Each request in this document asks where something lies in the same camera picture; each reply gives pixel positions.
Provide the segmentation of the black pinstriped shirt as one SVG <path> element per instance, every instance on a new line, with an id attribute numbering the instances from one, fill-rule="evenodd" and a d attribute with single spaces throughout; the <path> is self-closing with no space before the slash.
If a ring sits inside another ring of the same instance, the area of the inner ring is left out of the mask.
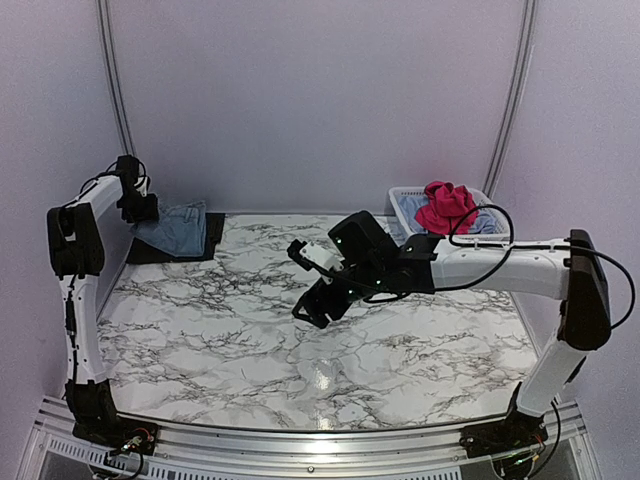
<path id="1" fill-rule="evenodd" d="M 206 235 L 204 253 L 196 257 L 169 255 L 135 238 L 131 244 L 125 263 L 128 265 L 171 264 L 210 261 L 214 258 L 216 246 L 222 240 L 225 224 L 224 213 L 206 214 Z"/>

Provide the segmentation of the grey denim jeans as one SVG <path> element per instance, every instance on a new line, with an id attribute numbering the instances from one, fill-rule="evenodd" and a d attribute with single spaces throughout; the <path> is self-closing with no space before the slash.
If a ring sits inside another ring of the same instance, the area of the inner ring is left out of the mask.
<path id="1" fill-rule="evenodd" d="M 205 251 L 206 203 L 158 206 L 158 219 L 136 223 L 133 236 L 174 257 L 198 257 Z"/>

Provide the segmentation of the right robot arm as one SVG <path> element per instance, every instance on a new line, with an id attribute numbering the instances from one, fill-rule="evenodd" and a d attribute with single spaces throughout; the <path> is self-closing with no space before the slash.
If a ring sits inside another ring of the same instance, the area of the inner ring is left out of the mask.
<path id="1" fill-rule="evenodd" d="M 583 230 L 533 243 L 414 234 L 398 245 L 369 212 L 360 211 L 335 225 L 328 237 L 335 252 L 300 240 L 287 249 L 298 266 L 320 276 L 293 309 L 295 318 L 320 329 L 356 302 L 386 303 L 417 294 L 479 288 L 560 301 L 559 326 L 516 386 L 506 416 L 463 429 L 460 444 L 470 458 L 546 440 L 544 416 L 553 399 L 611 337 L 603 257 Z"/>

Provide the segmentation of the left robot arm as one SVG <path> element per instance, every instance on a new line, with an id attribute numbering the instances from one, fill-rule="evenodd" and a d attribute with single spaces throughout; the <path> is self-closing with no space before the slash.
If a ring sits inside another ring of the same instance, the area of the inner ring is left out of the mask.
<path id="1" fill-rule="evenodd" d="M 147 193 L 144 164 L 122 155 L 106 171 L 86 182 L 72 200 L 47 212 L 49 259 L 61 290 L 67 347 L 64 395 L 74 417 L 73 435 L 89 442 L 127 451 L 150 453 L 158 434 L 152 422 L 121 416 L 102 363 L 97 335 L 96 296 L 105 266 L 98 220 L 111 207 L 130 222 L 157 211 Z"/>

